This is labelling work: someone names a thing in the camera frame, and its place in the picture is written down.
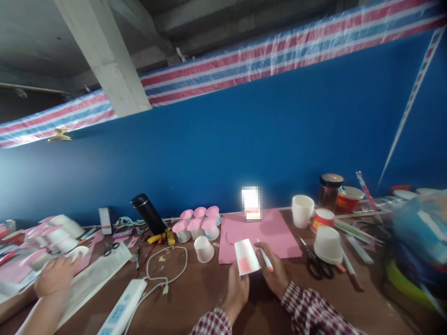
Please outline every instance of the red white blue tarp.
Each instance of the red white blue tarp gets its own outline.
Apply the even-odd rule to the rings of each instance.
[[[447,24],[435,0],[383,0],[297,29],[141,77],[152,106],[163,106]],[[116,118],[102,90],[0,125],[0,147],[15,147]]]

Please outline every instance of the blue wall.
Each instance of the blue wall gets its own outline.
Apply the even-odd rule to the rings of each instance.
[[[137,214],[145,192],[163,217],[216,204],[240,210],[243,185],[264,207],[313,197],[321,173],[373,189],[431,32],[0,152],[0,219],[65,213],[98,222],[99,207]]]
[[[380,189],[385,191],[393,184],[447,188],[446,132],[447,33],[422,82]]]

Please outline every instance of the hand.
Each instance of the hand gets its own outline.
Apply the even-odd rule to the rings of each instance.
[[[228,293],[225,302],[222,304],[222,310],[230,320],[231,326],[236,321],[237,316],[242,310],[242,307],[248,301],[248,292],[250,291],[250,281],[248,275],[240,276],[237,263],[234,262],[230,266],[228,272]]]
[[[265,242],[258,242],[254,244],[255,247],[262,248],[265,254],[270,260],[270,263],[273,266],[273,272],[270,272],[267,268],[264,257],[262,256],[261,249],[256,250],[256,257],[261,264],[262,275],[267,282],[269,289],[278,297],[279,300],[282,300],[284,294],[289,286],[290,280],[285,272],[283,262],[281,258],[278,257],[271,250],[270,246]]]
[[[78,254],[72,263],[71,257],[59,257],[51,260],[37,279],[35,290],[39,298],[57,291],[68,290],[71,281],[81,263],[82,254]]]

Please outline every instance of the checkered shirt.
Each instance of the checkered shirt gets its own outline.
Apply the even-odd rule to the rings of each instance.
[[[281,305],[292,317],[292,329],[295,334],[364,334],[342,317],[318,292],[299,288],[292,281]],[[190,334],[231,335],[232,329],[224,311],[216,307],[200,318]]]

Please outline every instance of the white power strip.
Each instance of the white power strip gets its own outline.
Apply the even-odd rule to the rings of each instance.
[[[123,333],[147,285],[143,279],[130,281],[98,335],[121,335]]]

